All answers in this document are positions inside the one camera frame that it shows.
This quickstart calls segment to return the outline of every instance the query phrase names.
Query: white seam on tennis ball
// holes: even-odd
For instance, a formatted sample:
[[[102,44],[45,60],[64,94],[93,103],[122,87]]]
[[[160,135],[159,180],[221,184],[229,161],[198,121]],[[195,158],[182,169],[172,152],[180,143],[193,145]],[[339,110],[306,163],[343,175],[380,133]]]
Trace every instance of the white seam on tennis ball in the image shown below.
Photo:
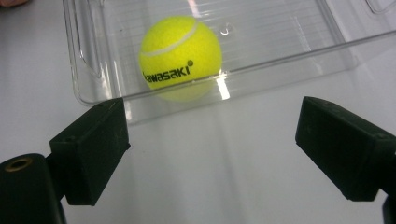
[[[171,44],[164,49],[157,49],[157,50],[154,50],[151,52],[141,52],[141,54],[143,54],[146,57],[152,57],[152,56],[156,56],[156,55],[160,55],[160,54],[169,52],[172,49],[176,48],[181,43],[183,43],[184,41],[186,41],[187,39],[189,39],[192,35],[194,35],[197,28],[198,28],[198,21],[195,21],[195,24],[192,26],[191,30],[188,33],[186,33],[183,37],[181,37],[181,39],[179,39],[176,43]]]

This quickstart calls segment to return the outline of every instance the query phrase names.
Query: white table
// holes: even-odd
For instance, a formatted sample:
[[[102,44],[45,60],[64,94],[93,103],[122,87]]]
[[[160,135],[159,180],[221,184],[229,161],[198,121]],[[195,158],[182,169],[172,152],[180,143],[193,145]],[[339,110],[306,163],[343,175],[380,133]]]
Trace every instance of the white table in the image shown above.
[[[130,127],[127,151],[95,207],[68,223],[382,223],[347,201],[295,145],[306,95],[396,133],[396,48],[359,68]],[[0,9],[0,159],[50,154],[88,107],[73,93],[62,1]]]

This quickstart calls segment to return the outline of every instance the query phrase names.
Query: white surface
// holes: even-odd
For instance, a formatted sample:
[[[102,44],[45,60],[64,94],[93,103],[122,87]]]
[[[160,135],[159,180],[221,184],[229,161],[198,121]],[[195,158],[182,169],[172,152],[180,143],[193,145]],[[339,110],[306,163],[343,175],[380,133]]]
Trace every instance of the white surface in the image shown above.
[[[132,127],[98,204],[63,200],[68,223],[382,223],[385,194],[347,201],[294,134],[305,95],[396,133],[395,58]],[[1,161],[48,155],[88,109],[73,95],[61,1],[0,9],[0,105]]]

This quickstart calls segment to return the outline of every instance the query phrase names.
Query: yellow tennis ball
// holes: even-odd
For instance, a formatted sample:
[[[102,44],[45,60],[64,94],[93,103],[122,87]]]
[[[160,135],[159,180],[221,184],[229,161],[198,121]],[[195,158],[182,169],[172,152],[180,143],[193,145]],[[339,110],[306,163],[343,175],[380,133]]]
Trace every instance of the yellow tennis ball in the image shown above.
[[[159,89],[197,78],[216,75],[222,64],[221,48],[215,34],[189,16],[173,16],[154,24],[146,33],[139,53],[143,78]],[[190,101],[207,93],[206,82],[161,94],[172,101]]]

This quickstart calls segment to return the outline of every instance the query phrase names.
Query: transparent container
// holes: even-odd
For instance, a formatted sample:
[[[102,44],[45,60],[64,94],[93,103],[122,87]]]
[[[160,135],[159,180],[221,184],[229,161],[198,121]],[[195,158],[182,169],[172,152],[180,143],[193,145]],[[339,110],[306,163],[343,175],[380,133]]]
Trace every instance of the transparent container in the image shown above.
[[[75,94],[84,105],[125,99],[131,124],[367,62],[396,43],[394,0],[64,0]],[[138,52],[167,16],[191,15],[218,36],[220,74],[151,90]],[[159,94],[217,85],[198,100]]]

